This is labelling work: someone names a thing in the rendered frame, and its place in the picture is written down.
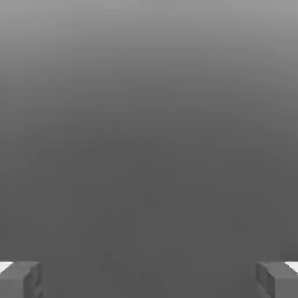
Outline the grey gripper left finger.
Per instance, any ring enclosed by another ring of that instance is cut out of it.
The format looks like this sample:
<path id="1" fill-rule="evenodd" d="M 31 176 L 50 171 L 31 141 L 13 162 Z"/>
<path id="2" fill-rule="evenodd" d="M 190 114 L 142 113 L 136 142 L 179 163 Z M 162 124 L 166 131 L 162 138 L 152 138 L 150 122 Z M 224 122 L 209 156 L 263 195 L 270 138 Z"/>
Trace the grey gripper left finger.
<path id="1" fill-rule="evenodd" d="M 39 261 L 0 261 L 0 298 L 44 298 Z"/>

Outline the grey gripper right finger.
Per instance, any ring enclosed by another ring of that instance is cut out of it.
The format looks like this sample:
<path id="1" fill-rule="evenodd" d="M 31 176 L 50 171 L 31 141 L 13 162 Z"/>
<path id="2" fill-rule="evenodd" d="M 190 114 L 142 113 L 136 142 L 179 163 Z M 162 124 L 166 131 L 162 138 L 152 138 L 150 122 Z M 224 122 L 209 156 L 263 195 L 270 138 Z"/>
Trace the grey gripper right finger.
<path id="1" fill-rule="evenodd" d="M 298 298 L 298 261 L 258 262 L 256 282 L 260 298 Z"/>

